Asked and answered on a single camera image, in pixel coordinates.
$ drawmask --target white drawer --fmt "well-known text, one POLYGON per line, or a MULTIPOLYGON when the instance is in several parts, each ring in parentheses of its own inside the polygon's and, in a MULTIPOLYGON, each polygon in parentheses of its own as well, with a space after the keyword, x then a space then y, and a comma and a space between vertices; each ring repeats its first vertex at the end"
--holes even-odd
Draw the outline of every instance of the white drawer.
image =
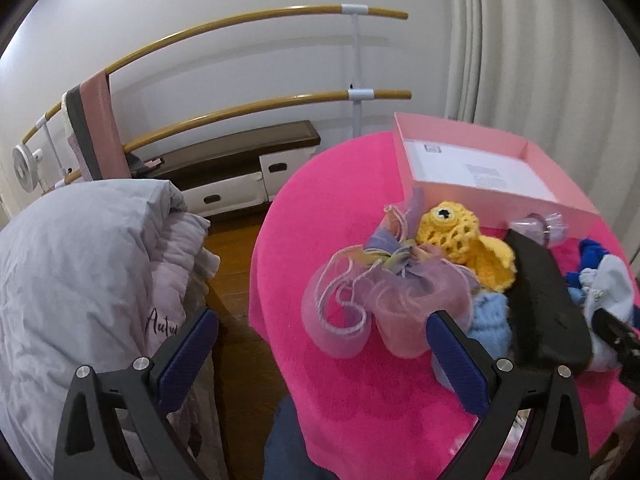
POLYGON ((299 148, 288 152, 268 153, 260 156, 260 168, 264 175, 264 187, 267 189, 269 200, 273 200, 276 193, 284 186, 302 165, 316 152, 316 146, 299 148))
POLYGON ((250 173, 182 192, 190 213, 211 216, 267 201, 262 173, 250 173))

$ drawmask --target wooden floor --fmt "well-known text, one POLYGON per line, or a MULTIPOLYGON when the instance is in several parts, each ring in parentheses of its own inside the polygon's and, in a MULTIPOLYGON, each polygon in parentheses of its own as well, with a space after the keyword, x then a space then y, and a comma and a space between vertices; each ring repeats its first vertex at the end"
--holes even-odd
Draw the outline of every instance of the wooden floor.
POLYGON ((220 256, 208 305, 220 319, 216 405, 230 480, 260 480, 273 412, 287 388, 269 345, 248 325, 249 270, 263 214, 214 222, 205 247, 220 256))

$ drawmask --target metal screw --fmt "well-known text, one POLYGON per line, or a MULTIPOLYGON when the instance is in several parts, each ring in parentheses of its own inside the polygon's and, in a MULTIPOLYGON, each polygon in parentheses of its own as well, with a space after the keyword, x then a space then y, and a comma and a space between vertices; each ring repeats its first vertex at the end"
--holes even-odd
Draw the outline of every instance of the metal screw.
POLYGON ((498 359, 496 365, 498 370, 502 370, 503 372, 511 372, 511 370, 513 370, 513 363, 508 359, 498 359))
POLYGON ((91 373, 91 368, 89 368, 87 365, 82 365, 78 368, 78 370, 76 370, 76 376, 78 376, 79 379, 84 379, 85 377, 87 377, 87 375, 89 375, 89 373, 91 373))
POLYGON ((139 357, 135 361, 133 361, 133 367, 136 370, 144 370, 149 366, 149 359, 146 357, 139 357))
POLYGON ((558 373, 562 375, 562 377, 571 377, 571 370, 569 370, 569 368, 564 365, 560 365, 558 367, 558 373))

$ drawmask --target cardboard box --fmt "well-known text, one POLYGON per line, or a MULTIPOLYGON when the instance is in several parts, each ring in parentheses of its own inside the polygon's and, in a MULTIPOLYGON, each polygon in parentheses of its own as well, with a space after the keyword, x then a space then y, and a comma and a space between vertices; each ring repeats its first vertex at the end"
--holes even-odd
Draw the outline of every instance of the cardboard box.
POLYGON ((427 208, 449 200, 482 227, 561 213, 568 237, 585 238, 599 213, 582 190, 524 137, 418 114, 395 114, 394 145, 404 196, 420 185, 427 208))

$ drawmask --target pink towel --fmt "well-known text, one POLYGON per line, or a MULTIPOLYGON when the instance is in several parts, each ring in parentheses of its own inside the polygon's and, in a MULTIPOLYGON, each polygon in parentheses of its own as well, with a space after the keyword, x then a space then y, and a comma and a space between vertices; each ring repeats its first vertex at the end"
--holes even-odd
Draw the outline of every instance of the pink towel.
POLYGON ((102 178, 130 178, 104 70, 80 85, 80 97, 102 178))
MULTIPOLYGON (((340 480, 432 480, 473 427, 455 394, 440 386, 431 353, 393 356, 373 327, 362 352, 333 359, 311 341, 300 314, 309 278, 331 255, 364 243, 383 206, 402 201, 391 134, 345 142, 305 164, 286 183, 254 249, 250 322, 271 346, 298 412, 311 460, 340 480)), ((599 222, 590 235, 623 257, 599 222)), ((562 272, 575 270, 577 241, 553 250, 562 272)), ((615 372, 576 379, 590 451, 613 430, 631 394, 615 372)), ((489 478, 502 477, 506 465, 489 478)))

